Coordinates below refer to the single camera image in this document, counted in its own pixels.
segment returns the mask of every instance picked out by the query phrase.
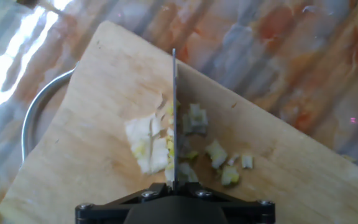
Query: knife blade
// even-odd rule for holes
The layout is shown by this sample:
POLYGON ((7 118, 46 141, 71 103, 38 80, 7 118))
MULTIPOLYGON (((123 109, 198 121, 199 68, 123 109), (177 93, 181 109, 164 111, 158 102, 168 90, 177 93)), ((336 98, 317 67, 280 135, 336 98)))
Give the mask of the knife blade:
POLYGON ((172 50, 172 64, 173 64, 173 147, 174 147, 174 156, 173 156, 173 192, 174 194, 178 193, 179 188, 179 179, 178 179, 178 128, 177 128, 177 54, 176 49, 172 50))

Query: diced onion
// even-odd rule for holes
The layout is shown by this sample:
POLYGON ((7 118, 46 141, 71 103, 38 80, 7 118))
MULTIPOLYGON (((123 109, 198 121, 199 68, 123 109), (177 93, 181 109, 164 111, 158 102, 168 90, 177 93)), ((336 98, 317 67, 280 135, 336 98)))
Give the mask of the diced onion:
POLYGON ((254 168, 252 156, 241 155, 241 166, 242 168, 254 168))
POLYGON ((209 154, 212 160, 212 167, 215 169, 218 169, 227 158, 226 151, 216 139, 206 147, 206 152, 209 154))
POLYGON ((229 185, 231 183, 237 183, 240 175, 233 166, 224 166, 222 172, 222 185, 229 185))

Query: wooden cutting board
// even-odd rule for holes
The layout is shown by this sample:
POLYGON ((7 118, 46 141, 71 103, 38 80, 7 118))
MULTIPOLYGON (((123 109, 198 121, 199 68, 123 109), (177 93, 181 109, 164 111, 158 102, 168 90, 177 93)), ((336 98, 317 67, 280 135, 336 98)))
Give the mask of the wooden cutting board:
MULTIPOLYGON (((179 62, 181 110, 207 110, 206 138, 194 169, 200 182, 244 200, 277 204, 277 223, 358 223, 358 167, 242 97, 179 62), (254 156, 239 185, 224 188, 203 149, 217 138, 254 156)), ((104 204, 164 182, 145 176, 133 158, 124 121, 155 111, 160 94, 172 100, 172 58, 110 22, 92 38, 50 127, 30 153, 1 203, 14 223, 73 223, 82 202, 104 204)))

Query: black plastic mount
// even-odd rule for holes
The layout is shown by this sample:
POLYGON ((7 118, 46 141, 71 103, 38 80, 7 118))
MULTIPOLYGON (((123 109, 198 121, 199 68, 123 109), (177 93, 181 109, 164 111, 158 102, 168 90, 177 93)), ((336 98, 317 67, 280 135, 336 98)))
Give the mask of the black plastic mount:
POLYGON ((176 195, 165 183, 154 183, 105 205, 84 203, 75 208, 76 224, 275 223, 275 204, 245 202, 187 182, 176 195))

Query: metal handle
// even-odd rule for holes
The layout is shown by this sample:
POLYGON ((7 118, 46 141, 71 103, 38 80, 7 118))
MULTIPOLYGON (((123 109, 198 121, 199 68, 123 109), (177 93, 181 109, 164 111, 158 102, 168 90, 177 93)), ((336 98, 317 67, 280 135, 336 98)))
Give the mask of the metal handle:
POLYGON ((33 121, 35 121, 36 117, 42 111, 42 105, 45 105, 56 93, 56 91, 58 91, 63 85, 70 81, 71 75, 73 74, 77 65, 78 63, 72 70, 59 75, 50 83, 48 83, 31 102, 30 107, 25 114, 22 128, 22 162, 24 162, 30 151, 35 147, 33 143, 33 121))

